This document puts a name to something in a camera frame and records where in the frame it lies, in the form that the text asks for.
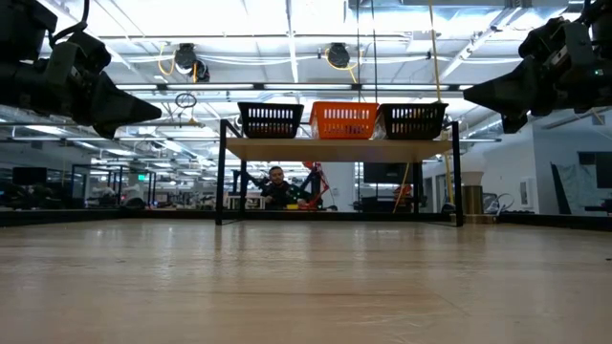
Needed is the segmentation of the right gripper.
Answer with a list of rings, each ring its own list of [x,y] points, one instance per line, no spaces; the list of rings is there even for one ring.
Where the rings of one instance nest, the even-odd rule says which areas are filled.
[[[501,115],[549,115],[593,107],[596,55],[586,26],[553,18],[528,33],[519,46],[523,60],[511,72],[463,91],[464,100]]]

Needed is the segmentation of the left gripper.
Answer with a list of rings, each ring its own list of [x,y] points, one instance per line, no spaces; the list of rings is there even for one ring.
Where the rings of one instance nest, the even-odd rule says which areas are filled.
[[[120,90],[103,69],[105,45],[86,32],[56,44],[45,70],[46,86],[64,115],[87,115],[94,124],[125,125],[160,118],[162,111]]]

